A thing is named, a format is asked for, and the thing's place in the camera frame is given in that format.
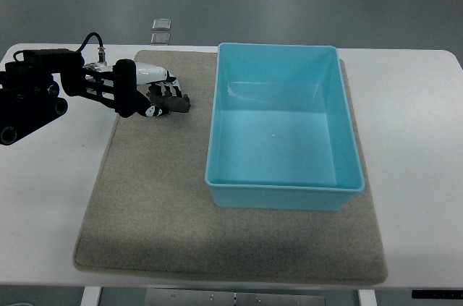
robotic hand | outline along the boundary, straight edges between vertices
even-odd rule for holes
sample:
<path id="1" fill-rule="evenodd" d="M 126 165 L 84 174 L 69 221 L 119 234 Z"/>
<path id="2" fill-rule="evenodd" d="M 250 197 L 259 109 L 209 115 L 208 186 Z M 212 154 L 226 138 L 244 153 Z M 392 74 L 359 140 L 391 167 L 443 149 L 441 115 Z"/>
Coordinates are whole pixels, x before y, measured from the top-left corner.
<path id="1" fill-rule="evenodd" d="M 84 65 L 80 52 L 92 36 L 100 43 L 99 60 Z M 23 61 L 17 60 L 19 53 L 23 53 Z M 178 80 L 163 67 L 129 59 L 108 66 L 97 33 L 89 34 L 76 51 L 24 50 L 13 57 L 15 61 L 6 63 L 5 71 L 0 72 L 2 145 L 11 145 L 66 113 L 67 101 L 58 97 L 59 85 L 54 81 L 54 73 L 61 75 L 61 86 L 68 96 L 101 102 L 124 118 L 135 112 L 142 116 L 163 116 L 169 111 L 190 109 L 190 100 L 182 95 Z M 150 92 L 143 95 L 137 86 L 146 84 L 150 84 Z"/>

